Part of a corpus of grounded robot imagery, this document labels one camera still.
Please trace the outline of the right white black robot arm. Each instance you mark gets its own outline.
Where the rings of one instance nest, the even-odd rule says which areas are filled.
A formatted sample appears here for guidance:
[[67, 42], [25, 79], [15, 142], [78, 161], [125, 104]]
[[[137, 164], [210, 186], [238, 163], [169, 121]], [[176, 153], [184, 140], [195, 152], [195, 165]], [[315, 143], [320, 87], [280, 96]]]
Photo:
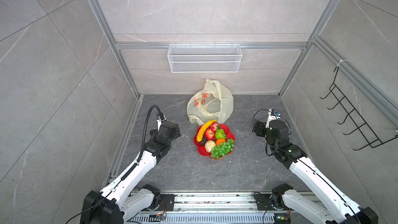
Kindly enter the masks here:
[[266, 140], [266, 154], [295, 174], [322, 203], [318, 205], [291, 186], [281, 184], [272, 189], [269, 200], [272, 208], [293, 209], [313, 224], [377, 224], [378, 215], [370, 207], [363, 208], [345, 195], [301, 148], [290, 142], [290, 126], [280, 113], [274, 109], [267, 112], [265, 122], [252, 119], [253, 133]]

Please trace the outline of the yellow fake banana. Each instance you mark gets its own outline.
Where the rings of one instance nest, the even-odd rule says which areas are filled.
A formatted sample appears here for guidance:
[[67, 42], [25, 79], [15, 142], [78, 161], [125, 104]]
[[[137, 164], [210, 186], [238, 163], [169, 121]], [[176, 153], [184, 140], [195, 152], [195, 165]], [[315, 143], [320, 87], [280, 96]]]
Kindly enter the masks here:
[[197, 135], [197, 141], [200, 142], [201, 140], [206, 140], [206, 138], [203, 138], [204, 132], [209, 128], [209, 126], [213, 123], [216, 122], [216, 120], [210, 120], [206, 122], [205, 124], [202, 125], [202, 128], [200, 129], [198, 135]]

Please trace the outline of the red fake strawberry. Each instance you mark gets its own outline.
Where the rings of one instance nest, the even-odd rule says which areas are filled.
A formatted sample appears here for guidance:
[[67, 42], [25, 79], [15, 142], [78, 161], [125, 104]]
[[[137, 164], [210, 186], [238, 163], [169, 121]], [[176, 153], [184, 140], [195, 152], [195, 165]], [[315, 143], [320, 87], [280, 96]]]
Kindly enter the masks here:
[[220, 125], [219, 125], [219, 123], [217, 123], [217, 122], [213, 122], [213, 123], [209, 126], [209, 128], [210, 128], [211, 130], [213, 130], [214, 132], [216, 132], [217, 130], [220, 129]]

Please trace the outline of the green fake fruit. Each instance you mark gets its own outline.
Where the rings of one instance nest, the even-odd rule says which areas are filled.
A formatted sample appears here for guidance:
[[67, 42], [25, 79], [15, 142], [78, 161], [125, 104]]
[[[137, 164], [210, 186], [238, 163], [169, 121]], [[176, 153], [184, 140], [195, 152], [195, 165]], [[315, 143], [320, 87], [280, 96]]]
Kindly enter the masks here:
[[227, 134], [225, 133], [224, 129], [219, 129], [215, 132], [215, 139], [223, 139], [225, 140], [227, 138]]

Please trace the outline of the green fake grape bunch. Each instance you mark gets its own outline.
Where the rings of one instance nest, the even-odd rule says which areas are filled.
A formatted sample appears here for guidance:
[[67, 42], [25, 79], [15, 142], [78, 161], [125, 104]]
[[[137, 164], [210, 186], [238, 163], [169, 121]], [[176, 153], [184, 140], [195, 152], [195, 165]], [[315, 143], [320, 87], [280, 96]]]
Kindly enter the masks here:
[[214, 160], [221, 159], [225, 157], [226, 155], [230, 154], [235, 146], [235, 141], [233, 140], [228, 140], [225, 143], [222, 143], [215, 148], [212, 149], [211, 151], [211, 158]]

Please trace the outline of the beige fake round fruit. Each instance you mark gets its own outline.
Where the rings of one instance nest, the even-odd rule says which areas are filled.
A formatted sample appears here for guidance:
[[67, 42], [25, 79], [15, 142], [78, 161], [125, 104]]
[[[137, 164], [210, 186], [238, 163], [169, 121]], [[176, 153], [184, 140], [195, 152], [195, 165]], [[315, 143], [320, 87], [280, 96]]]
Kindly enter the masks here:
[[216, 147], [216, 143], [214, 141], [209, 140], [205, 143], [204, 147], [206, 152], [211, 153], [212, 149]]

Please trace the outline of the red fake apple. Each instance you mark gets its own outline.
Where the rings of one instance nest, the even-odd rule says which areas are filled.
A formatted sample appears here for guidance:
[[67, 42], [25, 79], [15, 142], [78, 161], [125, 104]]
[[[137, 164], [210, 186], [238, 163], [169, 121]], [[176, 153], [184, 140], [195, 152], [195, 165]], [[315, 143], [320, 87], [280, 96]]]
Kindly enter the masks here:
[[213, 141], [215, 139], [215, 132], [212, 129], [208, 128], [204, 132], [203, 138], [206, 138], [208, 141], [210, 141], [210, 140]]

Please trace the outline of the red flower-shaped plastic bowl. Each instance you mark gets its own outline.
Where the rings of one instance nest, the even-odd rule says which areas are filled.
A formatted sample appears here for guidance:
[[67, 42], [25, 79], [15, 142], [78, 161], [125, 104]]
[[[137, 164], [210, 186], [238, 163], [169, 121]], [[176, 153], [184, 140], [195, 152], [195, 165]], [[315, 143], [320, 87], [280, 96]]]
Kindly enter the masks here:
[[[197, 141], [197, 135], [198, 135], [198, 133], [199, 133], [199, 131], [200, 131], [201, 128], [202, 128], [202, 126], [199, 126], [199, 127], [197, 128], [197, 133], [196, 133], [196, 135], [195, 135], [194, 138], [193, 138], [193, 143], [197, 146], [197, 151], [198, 151], [198, 153], [199, 153], [200, 155], [205, 156], [205, 157], [211, 157], [210, 152], [207, 152], [207, 151], [206, 151], [205, 146], [202, 146], [202, 145], [200, 144], [200, 142]], [[226, 141], [228, 141], [228, 140], [233, 140], [233, 141], [235, 141], [235, 140], [236, 140], [235, 135], [230, 131], [230, 128], [229, 128], [227, 125], [221, 124], [221, 129], [222, 129], [222, 130], [226, 133], [226, 135], [227, 135]]]

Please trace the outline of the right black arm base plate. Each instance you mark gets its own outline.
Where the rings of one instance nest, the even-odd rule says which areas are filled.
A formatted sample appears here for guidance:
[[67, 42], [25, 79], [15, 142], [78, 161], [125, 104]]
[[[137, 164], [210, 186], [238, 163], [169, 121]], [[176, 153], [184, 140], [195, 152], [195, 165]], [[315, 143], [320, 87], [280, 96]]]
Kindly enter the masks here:
[[259, 211], [292, 211], [293, 209], [288, 208], [284, 205], [282, 200], [273, 200], [273, 194], [267, 193], [262, 194], [260, 192], [254, 192], [253, 198], [255, 200], [255, 204]]

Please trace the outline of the cream plastic bag orange print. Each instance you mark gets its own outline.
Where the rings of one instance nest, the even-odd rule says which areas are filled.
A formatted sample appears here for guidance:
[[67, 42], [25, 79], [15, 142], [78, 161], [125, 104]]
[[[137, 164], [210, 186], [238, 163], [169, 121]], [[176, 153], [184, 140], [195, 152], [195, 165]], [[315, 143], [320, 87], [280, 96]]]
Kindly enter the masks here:
[[203, 125], [216, 120], [225, 123], [232, 115], [234, 98], [230, 89], [217, 80], [207, 79], [203, 90], [196, 93], [188, 102], [187, 115], [190, 123]]

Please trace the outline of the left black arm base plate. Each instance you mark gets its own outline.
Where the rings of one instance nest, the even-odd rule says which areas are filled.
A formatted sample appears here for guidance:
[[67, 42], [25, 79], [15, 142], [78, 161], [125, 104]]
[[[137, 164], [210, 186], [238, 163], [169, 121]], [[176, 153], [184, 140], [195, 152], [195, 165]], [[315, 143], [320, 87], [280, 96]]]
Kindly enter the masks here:
[[148, 207], [149, 211], [173, 211], [176, 195], [160, 194], [155, 196], [153, 202]]

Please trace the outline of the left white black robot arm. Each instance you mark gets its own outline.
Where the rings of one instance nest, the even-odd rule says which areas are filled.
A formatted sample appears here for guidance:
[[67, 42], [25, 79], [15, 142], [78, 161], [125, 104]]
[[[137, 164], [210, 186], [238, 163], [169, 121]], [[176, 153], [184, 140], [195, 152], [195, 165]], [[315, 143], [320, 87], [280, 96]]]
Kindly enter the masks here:
[[89, 192], [83, 203], [81, 224], [124, 224], [146, 208], [159, 205], [160, 190], [146, 185], [130, 196], [141, 179], [167, 155], [171, 142], [180, 137], [177, 124], [164, 121], [151, 137], [144, 150], [109, 185], [99, 192]]

